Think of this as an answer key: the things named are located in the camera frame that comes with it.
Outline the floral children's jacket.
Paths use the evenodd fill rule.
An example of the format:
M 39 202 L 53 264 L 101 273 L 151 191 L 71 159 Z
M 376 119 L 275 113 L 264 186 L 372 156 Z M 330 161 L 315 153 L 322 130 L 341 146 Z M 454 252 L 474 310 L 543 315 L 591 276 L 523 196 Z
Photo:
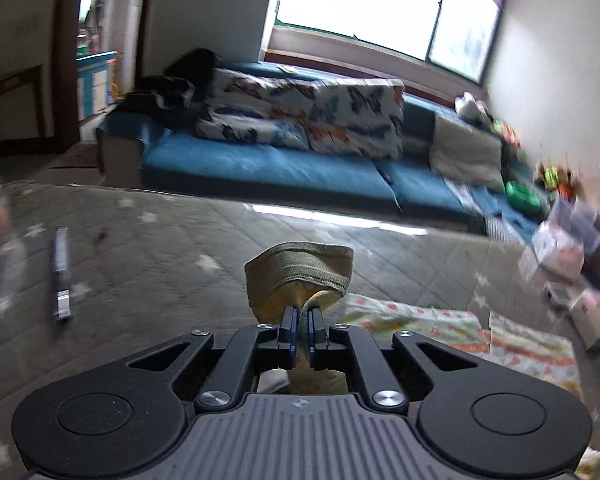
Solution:
M 304 313 L 311 308 L 325 311 L 342 301 L 344 320 L 375 336 L 388 338 L 398 330 L 411 330 L 582 396 L 568 339 L 532 330 L 498 313 L 489 315 L 485 330 L 470 312 L 349 295 L 353 258 L 348 246 L 311 242 L 280 243 L 261 252 L 245 264 L 254 316 L 261 323 L 277 324 L 288 306 Z

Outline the black clothes pile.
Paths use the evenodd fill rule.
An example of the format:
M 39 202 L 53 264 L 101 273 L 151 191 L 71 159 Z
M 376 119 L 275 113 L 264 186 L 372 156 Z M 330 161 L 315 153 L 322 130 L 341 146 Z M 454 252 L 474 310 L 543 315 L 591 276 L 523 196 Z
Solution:
M 168 124 L 195 118 L 204 109 L 219 55 L 196 48 L 171 63 L 161 75 L 143 77 L 118 106 L 120 112 Z

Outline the quilted grey star tablecloth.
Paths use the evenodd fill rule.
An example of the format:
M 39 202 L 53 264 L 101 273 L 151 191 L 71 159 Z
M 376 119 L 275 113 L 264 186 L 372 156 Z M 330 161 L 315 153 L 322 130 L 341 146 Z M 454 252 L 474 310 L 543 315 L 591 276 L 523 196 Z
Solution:
M 31 391 L 206 328 L 251 324 L 244 266 L 283 242 L 348 246 L 350 292 L 400 304 L 499 313 L 576 339 L 542 295 L 532 253 L 483 236 L 321 214 L 94 186 L 7 183 L 14 291 L 0 300 L 0 479 L 23 468 L 10 418 Z M 69 233 L 71 318 L 54 318 L 52 246 Z M 105 229 L 107 237 L 96 242 Z

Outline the black marker pen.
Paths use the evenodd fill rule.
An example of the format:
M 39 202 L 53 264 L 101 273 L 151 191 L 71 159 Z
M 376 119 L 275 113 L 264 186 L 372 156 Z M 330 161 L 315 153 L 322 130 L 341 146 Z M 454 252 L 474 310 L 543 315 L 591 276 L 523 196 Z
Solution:
M 67 228 L 55 230 L 52 246 L 52 282 L 54 318 L 58 323 L 65 323 L 71 318 L 69 233 Z

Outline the blue sofa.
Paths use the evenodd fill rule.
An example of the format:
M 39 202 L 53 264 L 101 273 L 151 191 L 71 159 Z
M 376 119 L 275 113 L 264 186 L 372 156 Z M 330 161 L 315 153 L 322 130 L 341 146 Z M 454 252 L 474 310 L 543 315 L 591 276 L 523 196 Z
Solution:
M 215 70 L 222 68 L 261 78 L 297 79 L 311 84 L 360 79 L 315 78 L 286 70 L 254 70 L 239 64 L 219 64 Z M 265 118 L 232 110 L 218 112 L 212 110 L 207 99 L 195 118 L 168 124 L 120 112 L 121 103 L 97 130 L 100 166 L 111 185 L 380 214 L 456 226 L 473 233 L 483 232 L 489 221 L 498 219 L 522 240 L 531 240 L 543 219 L 542 211 L 520 211 L 509 203 L 504 174 L 506 148 L 494 133 L 476 128 L 501 141 L 504 193 L 435 174 L 429 167 L 434 118 L 439 114 L 461 124 L 466 122 L 450 110 L 411 98 L 405 89 L 402 155 L 398 159 L 368 159 L 322 154 L 312 148 L 299 151 L 266 144 L 201 139 L 196 136 L 197 124 L 211 114 Z

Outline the butterfly pillow lower left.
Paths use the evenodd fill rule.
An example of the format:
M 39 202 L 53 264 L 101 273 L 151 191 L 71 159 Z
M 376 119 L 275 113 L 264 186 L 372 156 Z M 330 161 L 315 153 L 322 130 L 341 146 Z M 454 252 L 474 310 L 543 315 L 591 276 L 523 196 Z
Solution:
M 198 122 L 196 136 L 206 140 L 266 144 L 299 151 L 311 149 L 304 129 L 287 119 L 211 114 L 209 119 Z

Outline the grey cushion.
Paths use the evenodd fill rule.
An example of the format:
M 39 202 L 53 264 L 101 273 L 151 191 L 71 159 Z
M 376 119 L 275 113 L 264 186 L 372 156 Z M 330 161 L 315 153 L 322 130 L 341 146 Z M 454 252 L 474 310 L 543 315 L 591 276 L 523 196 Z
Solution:
M 502 144 L 496 136 L 436 115 L 429 167 L 439 176 L 504 193 Z

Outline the large butterfly pillow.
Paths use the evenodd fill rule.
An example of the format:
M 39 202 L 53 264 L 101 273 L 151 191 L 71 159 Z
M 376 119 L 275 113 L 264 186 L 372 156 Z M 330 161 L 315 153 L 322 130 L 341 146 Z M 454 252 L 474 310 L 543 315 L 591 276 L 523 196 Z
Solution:
M 337 79 L 312 84 L 315 100 L 306 118 L 313 151 L 368 159 L 402 155 L 402 81 Z

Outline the flat book under tissues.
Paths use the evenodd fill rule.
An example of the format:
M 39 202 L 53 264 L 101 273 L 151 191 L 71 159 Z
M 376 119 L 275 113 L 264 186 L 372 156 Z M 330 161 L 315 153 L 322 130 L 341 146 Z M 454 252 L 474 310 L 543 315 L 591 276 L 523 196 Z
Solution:
M 568 311 L 579 297 L 580 292 L 564 284 L 546 282 L 543 286 L 543 294 L 554 310 Z

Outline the pink tissue pack far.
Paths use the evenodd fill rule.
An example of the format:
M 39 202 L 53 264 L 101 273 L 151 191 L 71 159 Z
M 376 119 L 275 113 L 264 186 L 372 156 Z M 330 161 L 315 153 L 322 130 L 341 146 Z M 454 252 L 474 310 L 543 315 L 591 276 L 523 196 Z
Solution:
M 584 247 L 560 226 L 544 221 L 535 230 L 531 245 L 540 266 L 574 283 L 584 265 Z

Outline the pink tissue pack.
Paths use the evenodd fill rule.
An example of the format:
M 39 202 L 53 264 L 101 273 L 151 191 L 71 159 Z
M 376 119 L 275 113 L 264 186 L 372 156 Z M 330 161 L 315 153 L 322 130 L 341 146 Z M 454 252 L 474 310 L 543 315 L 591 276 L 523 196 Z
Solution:
M 540 266 L 574 283 L 584 265 L 584 247 L 560 226 L 544 221 L 535 230 L 531 245 Z
M 583 289 L 569 308 L 569 315 L 585 349 L 600 349 L 600 292 Z

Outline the butterfly pillow upper left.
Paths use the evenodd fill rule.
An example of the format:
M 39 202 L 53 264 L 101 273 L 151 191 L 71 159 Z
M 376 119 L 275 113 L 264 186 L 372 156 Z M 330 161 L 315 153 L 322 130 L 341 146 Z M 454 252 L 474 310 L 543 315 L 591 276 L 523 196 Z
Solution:
M 216 70 L 208 89 L 212 110 L 289 118 L 303 124 L 316 102 L 316 87 L 297 79 L 261 78 L 234 70 Z

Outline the pink tissue pack near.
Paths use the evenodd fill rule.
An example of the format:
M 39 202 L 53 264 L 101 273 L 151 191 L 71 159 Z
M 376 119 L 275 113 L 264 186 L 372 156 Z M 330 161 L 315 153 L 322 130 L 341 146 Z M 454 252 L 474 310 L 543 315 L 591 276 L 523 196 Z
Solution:
M 585 349 L 600 349 L 600 292 L 583 289 L 569 308 L 569 315 Z

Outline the clear plastic storage bin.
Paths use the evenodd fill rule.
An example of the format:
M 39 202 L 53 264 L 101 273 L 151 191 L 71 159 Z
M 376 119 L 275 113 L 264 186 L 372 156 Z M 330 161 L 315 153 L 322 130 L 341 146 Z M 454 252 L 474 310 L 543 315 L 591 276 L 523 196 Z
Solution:
M 562 196 L 552 197 L 552 208 L 547 217 L 578 240 L 584 249 L 583 275 L 600 289 L 600 216 L 583 200 L 572 204 Z

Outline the white plush toy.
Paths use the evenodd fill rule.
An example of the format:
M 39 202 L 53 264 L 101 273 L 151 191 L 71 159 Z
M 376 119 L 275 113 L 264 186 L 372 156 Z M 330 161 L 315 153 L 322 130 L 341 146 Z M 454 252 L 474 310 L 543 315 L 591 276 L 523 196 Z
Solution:
M 477 128 L 490 130 L 493 119 L 490 115 L 486 103 L 476 100 L 470 92 L 464 92 L 454 100 L 455 113 L 457 116 Z

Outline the small plush toys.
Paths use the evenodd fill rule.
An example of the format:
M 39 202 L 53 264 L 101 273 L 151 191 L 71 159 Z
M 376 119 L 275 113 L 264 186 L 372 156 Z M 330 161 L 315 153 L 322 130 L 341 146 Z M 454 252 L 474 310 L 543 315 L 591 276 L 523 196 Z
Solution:
M 564 200 L 573 203 L 576 199 L 576 184 L 570 169 L 562 165 L 536 165 L 533 175 L 534 183 L 545 191 L 557 193 Z

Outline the blue white cabinet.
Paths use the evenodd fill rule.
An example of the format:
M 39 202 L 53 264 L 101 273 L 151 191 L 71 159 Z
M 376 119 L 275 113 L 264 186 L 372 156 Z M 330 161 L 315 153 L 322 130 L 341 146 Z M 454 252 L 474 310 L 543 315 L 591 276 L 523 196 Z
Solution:
M 76 59 L 79 122 L 99 114 L 112 103 L 111 74 L 116 57 L 116 51 L 105 51 Z

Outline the dark wooden side table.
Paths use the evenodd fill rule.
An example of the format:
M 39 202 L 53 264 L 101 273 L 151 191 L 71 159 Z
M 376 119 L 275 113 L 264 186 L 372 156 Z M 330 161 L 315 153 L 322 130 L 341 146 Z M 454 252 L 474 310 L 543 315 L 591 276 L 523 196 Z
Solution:
M 0 76 L 0 155 L 33 153 L 46 144 L 42 68 Z

